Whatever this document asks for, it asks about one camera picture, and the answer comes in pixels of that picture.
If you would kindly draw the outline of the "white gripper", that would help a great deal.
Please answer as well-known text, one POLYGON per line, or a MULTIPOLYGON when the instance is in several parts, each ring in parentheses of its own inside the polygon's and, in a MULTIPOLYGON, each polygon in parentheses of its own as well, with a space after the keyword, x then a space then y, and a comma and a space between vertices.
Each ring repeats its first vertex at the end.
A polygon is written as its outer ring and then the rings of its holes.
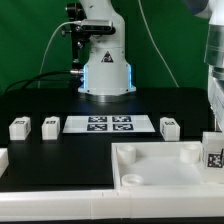
POLYGON ((215 68, 208 69, 208 100, 215 116, 216 126, 224 132, 224 80, 215 77, 215 68))

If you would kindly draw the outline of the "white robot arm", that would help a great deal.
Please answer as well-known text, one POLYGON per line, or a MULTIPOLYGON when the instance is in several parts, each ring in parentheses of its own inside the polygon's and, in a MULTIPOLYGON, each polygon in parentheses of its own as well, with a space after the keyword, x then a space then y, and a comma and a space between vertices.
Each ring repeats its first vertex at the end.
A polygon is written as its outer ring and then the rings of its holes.
MULTIPOLYGON (((91 31, 91 50, 84 65, 80 91, 96 100, 121 97, 136 88, 125 59, 125 22, 111 0, 79 0, 86 18, 83 31, 91 31)), ((224 132, 224 0, 183 0, 192 13, 209 20, 204 61, 208 69, 208 99, 224 132)))

